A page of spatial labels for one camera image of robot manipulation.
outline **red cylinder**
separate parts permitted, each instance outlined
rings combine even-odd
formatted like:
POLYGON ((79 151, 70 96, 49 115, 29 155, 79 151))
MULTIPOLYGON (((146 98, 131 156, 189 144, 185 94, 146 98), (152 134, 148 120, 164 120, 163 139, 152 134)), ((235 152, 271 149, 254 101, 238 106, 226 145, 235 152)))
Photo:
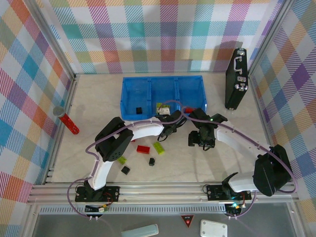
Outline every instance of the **red cylinder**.
POLYGON ((53 114, 57 116, 63 124, 73 133, 78 134, 79 128, 75 125, 75 123, 69 118, 69 116, 65 113, 64 108, 57 106, 53 110, 53 114))

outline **lime green lego brick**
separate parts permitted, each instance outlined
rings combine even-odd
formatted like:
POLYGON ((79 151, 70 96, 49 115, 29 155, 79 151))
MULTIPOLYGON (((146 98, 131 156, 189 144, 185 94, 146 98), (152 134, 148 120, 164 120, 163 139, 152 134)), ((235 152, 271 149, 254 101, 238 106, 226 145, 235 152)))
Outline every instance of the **lime green lego brick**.
POLYGON ((121 163, 121 164, 125 164, 126 158, 121 156, 120 158, 118 158, 118 162, 121 163))
POLYGON ((154 143, 154 148, 157 151, 157 153, 159 155, 162 155, 164 153, 164 148, 162 147, 162 145, 160 144, 160 142, 155 142, 154 143))
MULTIPOLYGON (((156 113, 158 114, 158 109, 159 107, 162 105, 162 103, 156 103, 156 113)), ((161 106, 162 108, 169 108, 170 109, 170 105, 163 105, 161 106)))

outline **gray cap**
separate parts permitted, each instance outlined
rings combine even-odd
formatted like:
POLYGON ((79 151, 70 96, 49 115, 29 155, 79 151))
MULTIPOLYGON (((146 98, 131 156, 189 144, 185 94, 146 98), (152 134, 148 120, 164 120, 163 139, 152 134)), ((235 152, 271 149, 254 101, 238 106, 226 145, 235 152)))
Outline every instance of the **gray cap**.
POLYGON ((53 110, 53 114, 54 114, 55 116, 57 116, 57 117, 60 118, 60 117, 64 116, 65 110, 64 110, 64 108, 61 107, 61 106, 56 106, 56 107, 54 108, 54 110, 53 110))

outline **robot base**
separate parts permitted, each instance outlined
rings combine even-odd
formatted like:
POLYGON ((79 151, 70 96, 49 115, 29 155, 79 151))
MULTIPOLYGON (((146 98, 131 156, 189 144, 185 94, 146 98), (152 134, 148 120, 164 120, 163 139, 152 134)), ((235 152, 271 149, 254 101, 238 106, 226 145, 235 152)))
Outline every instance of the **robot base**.
POLYGON ((101 189, 93 190, 85 181, 84 186, 76 188, 75 202, 117 202, 119 200, 119 186, 104 186, 101 189))
POLYGON ((206 193, 207 193, 207 200, 208 201, 216 201, 216 200, 242 201, 243 195, 245 196, 245 200, 251 200, 251 194, 250 194, 250 192, 247 193, 247 191, 243 191, 241 193, 236 193, 234 196, 231 195, 231 197, 229 197, 223 191, 222 185, 207 185, 206 186, 206 193))

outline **metal bracket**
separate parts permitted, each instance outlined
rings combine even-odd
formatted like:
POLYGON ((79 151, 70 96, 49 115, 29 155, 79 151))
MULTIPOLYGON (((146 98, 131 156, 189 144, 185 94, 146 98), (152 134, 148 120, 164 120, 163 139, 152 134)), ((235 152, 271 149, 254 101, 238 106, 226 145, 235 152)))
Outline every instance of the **metal bracket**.
MULTIPOLYGON (((87 195, 86 187, 79 186, 76 189, 76 198, 75 202, 94 202, 93 198, 90 195, 87 195)), ((108 202, 108 196, 112 198, 111 201, 119 201, 119 186, 105 186, 102 190, 102 195, 98 202, 108 202)))
POLYGON ((245 196, 245 200, 251 200, 251 193, 249 191, 244 191, 244 192, 238 193, 237 196, 233 198, 228 198, 222 189, 222 185, 207 185, 206 193, 207 193, 208 201, 216 201, 216 200, 242 201, 243 195, 245 196))

